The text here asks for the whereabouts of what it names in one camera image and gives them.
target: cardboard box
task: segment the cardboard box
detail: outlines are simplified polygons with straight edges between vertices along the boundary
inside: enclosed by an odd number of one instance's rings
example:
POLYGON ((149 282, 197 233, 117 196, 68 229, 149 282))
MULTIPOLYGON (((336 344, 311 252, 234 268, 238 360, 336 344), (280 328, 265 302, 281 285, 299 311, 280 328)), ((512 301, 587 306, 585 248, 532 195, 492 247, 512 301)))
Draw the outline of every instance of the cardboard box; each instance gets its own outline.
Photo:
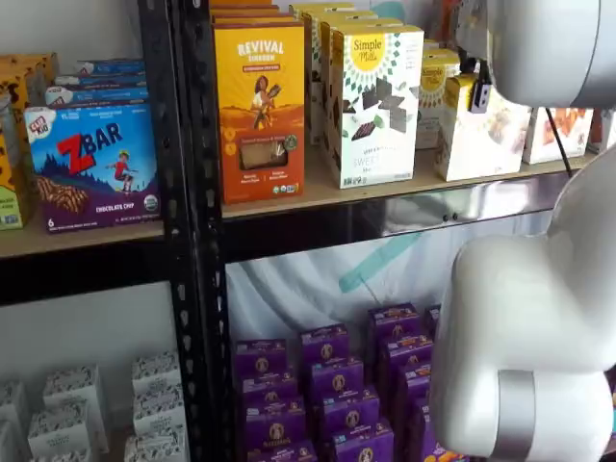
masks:
POLYGON ((424 31, 357 26, 332 36, 329 164, 339 187, 411 178, 424 31))
POLYGON ((160 392, 166 387, 182 385, 177 351, 137 358, 133 363, 132 375, 135 395, 160 392))
POLYGON ((33 457, 51 457, 74 451, 97 453, 96 437, 90 428, 88 403, 76 401, 35 414, 28 442, 33 457))
MULTIPOLYGON (((593 121, 593 111, 587 109, 555 109, 552 117, 568 158, 581 157, 586 152, 586 143, 593 121)), ((532 110, 528 138, 523 160, 527 164, 560 161, 560 149, 545 108, 532 110)))
POLYGON ((394 460, 394 432, 386 419, 336 433, 332 440, 332 462, 394 460))
POLYGON ((214 36, 225 203, 301 194, 301 24, 216 24, 214 36))
POLYGON ((13 438, 22 459, 31 455, 28 446, 30 417, 23 383, 16 380, 0 383, 0 421, 11 424, 13 438))
POLYGON ((29 108, 25 118, 49 232, 159 217, 149 103, 92 101, 29 108))
POLYGON ((486 113, 469 112, 476 77, 462 74, 445 83, 436 169, 446 181, 520 170, 530 108, 505 100, 492 87, 486 113))
POLYGON ((417 123, 417 149, 438 146, 441 113, 445 108, 445 82, 460 73, 460 58, 447 49, 423 49, 420 117, 417 123))
POLYGON ((133 426, 137 436, 177 425, 186 426, 181 385, 171 385, 160 392, 141 393, 135 396, 133 426))
POLYGON ((306 409, 302 398, 246 408, 244 450, 248 456, 280 449, 305 439, 306 409))

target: white snack box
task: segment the white snack box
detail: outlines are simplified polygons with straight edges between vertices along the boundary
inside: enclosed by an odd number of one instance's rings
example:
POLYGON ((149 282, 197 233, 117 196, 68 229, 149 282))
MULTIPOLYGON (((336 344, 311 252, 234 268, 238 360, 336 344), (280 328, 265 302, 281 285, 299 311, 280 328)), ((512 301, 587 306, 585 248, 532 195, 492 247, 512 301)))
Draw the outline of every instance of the white snack box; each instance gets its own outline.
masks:
POLYGON ((137 395, 133 404, 133 425, 138 436, 170 426, 186 426, 182 386, 173 385, 158 393, 137 395))
POLYGON ((133 363, 133 390, 135 395, 160 392, 172 385, 181 385, 182 377, 177 352, 137 358, 133 363))
POLYGON ((98 448, 102 452, 109 452, 111 435, 102 388, 98 366, 84 366, 47 376, 42 398, 48 407, 81 399, 87 401, 91 428, 98 441, 98 448))
POLYGON ((16 380, 0 383, 0 420, 11 423, 17 449, 24 459, 30 457, 27 439, 30 417, 23 383, 16 380))
POLYGON ((28 441, 34 457, 50 457, 75 450, 94 452, 96 440, 90 429, 88 403, 73 402, 34 415, 28 441))
MULTIPOLYGON (((551 111, 567 157, 583 156, 586 152, 593 111, 587 109, 551 109, 551 111)), ((533 109, 524 150, 524 162, 538 164, 561 159, 546 109, 533 109)))
POLYGON ((184 426, 131 436, 126 440, 124 462, 188 462, 189 449, 184 426))

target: product packaging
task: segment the product packaging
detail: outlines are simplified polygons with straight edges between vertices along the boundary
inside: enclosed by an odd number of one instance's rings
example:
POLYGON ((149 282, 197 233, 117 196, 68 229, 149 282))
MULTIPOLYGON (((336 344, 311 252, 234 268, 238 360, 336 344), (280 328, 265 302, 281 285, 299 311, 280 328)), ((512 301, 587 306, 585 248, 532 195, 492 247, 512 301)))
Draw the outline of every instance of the product packaging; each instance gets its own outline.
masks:
POLYGON ((217 24, 214 36, 225 203, 300 194, 304 181, 301 24, 217 24))
POLYGON ((160 392, 147 392, 135 396, 133 426, 137 436, 177 425, 186 426, 181 385, 171 385, 160 392))
POLYGON ((82 75, 119 74, 123 72, 144 72, 145 62, 134 59, 78 61, 73 70, 82 75))
POLYGON ((25 118, 48 231, 128 224, 160 215, 147 102, 29 108, 25 118))
POLYGON ((332 324, 299 334, 304 366, 348 356, 348 331, 344 324, 332 324))
POLYGON ((306 409, 302 398, 249 406, 244 423, 248 456, 280 449, 306 439, 306 409))
POLYGON ((90 428, 88 403, 75 401, 35 414, 30 422, 28 442, 33 457, 50 457, 73 451, 98 452, 90 428))
POLYGON ((11 431, 21 458, 30 457, 28 428, 30 410, 23 383, 12 380, 0 383, 0 421, 11 424, 11 431))
POLYGON ((441 112, 443 143, 436 169, 446 181, 515 173, 520 170, 530 108, 490 90, 485 114, 469 111, 477 74, 447 79, 441 112))
POLYGON ((330 167, 340 188, 413 176, 424 31, 332 33, 330 167))
MULTIPOLYGON (((587 109, 551 109, 560 141, 568 158, 581 157, 593 121, 593 111, 587 109)), ((545 108, 532 110, 523 160, 527 164, 560 161, 560 149, 545 108)))
POLYGON ((242 340, 235 346, 235 370, 238 377, 287 369, 287 341, 242 340))
POLYGON ((54 407, 83 400, 88 403, 90 428, 98 448, 109 452, 110 423, 98 366, 53 372, 47 376, 42 392, 45 406, 54 407))
POLYGON ((394 460, 394 432, 386 419, 356 426, 332 438, 332 462, 390 462, 394 460))
POLYGON ((124 462, 189 462, 189 447, 184 426, 173 426, 155 433, 130 436, 126 440, 124 462))
POLYGON ((141 357, 133 363, 133 391, 135 395, 160 392, 166 387, 181 385, 182 375, 176 351, 141 357))
POLYGON ((460 58, 447 49, 423 48, 420 116, 417 122, 417 149, 435 148, 441 131, 440 118, 445 107, 445 82, 460 73, 460 58))

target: blue snack box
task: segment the blue snack box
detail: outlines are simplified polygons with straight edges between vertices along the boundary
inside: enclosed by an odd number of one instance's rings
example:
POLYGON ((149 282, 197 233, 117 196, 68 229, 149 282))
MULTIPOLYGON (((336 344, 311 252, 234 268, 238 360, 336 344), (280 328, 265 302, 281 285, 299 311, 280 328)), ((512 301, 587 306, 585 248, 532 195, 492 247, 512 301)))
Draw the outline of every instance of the blue snack box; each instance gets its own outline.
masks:
POLYGON ((147 96, 145 82, 133 85, 66 85, 63 87, 49 87, 45 92, 45 104, 48 106, 58 106, 84 101, 123 101, 146 99, 147 96))
POLYGON ((94 101, 29 108, 24 116, 49 232, 159 216, 147 102, 94 101))

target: purple box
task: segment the purple box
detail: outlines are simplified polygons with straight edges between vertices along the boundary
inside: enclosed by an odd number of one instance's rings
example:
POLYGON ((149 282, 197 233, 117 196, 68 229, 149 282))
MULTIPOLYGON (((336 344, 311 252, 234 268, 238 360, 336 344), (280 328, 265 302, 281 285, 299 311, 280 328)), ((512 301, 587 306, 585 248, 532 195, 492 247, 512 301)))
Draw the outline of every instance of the purple box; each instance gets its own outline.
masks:
POLYGON ((364 388, 364 363, 354 356, 333 358, 313 364, 310 369, 310 397, 320 402, 325 396, 344 390, 364 388))
POLYGON ((244 449, 248 456, 280 449, 306 439, 306 409, 302 398, 246 407, 244 449))
POLYGON ((274 339, 237 342, 235 369, 240 378, 256 373, 285 371, 287 369, 287 341, 274 339))
POLYGON ((244 404, 292 398, 297 394, 297 377, 293 371, 260 373, 242 380, 244 404))
POLYGON ((393 462, 394 432, 387 419, 336 433, 332 438, 332 462, 393 462))
POLYGON ((432 356, 432 341, 427 335, 409 335, 381 341, 378 358, 377 390, 381 397, 381 406, 389 410, 389 396, 396 390, 398 368, 407 364, 429 361, 432 356))
POLYGON ((310 440, 248 457, 248 462, 317 462, 317 453, 310 440))
POLYGON ((344 324, 308 330, 302 332, 299 339, 304 366, 348 356, 348 331, 344 324))

